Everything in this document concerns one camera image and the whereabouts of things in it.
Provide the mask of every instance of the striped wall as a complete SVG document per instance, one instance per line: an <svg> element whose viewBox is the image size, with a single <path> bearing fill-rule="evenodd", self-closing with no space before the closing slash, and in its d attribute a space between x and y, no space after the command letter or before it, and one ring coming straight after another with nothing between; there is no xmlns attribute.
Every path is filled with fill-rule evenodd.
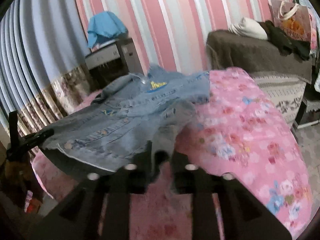
<svg viewBox="0 0 320 240"><path fill-rule="evenodd" d="M76 0L87 30L90 18L114 12L133 38L144 72L149 63L192 73L208 68L209 31L227 29L241 17L271 19L270 0Z"/></svg>

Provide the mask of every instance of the curtain fold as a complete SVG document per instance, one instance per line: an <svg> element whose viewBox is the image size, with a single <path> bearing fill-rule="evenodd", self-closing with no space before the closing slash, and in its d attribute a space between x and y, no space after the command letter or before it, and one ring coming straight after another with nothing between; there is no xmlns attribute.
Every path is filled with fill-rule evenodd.
<svg viewBox="0 0 320 240"><path fill-rule="evenodd" d="M71 114L92 88L75 0L14 0L0 23L0 122L20 135Z"/></svg>

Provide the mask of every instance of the brown shopping bag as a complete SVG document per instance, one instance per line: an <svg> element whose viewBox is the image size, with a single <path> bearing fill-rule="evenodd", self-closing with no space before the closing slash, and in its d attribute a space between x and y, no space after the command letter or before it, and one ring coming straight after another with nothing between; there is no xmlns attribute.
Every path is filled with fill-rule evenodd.
<svg viewBox="0 0 320 240"><path fill-rule="evenodd" d="M271 0L274 24L295 40L309 41L311 52L316 53L316 19L306 6L280 0Z"/></svg>

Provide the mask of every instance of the folded white towel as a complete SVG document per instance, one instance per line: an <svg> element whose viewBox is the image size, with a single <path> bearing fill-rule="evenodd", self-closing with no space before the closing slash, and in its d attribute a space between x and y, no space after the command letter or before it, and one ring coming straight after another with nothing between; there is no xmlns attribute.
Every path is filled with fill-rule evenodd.
<svg viewBox="0 0 320 240"><path fill-rule="evenodd" d="M255 20L243 17L238 24L231 24L229 31L242 36L252 37L260 40L268 40L265 30Z"/></svg>

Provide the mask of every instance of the denim jacket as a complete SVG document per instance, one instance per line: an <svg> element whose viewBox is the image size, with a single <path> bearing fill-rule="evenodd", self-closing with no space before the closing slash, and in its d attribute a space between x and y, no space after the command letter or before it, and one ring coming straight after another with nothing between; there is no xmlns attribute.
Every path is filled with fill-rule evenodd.
<svg viewBox="0 0 320 240"><path fill-rule="evenodd" d="M190 76L157 65L148 75L130 73L106 86L92 104L45 129L54 129L43 149L59 149L70 158L116 171L144 152L173 152L175 138L195 115L193 104L209 100L209 73Z"/></svg>

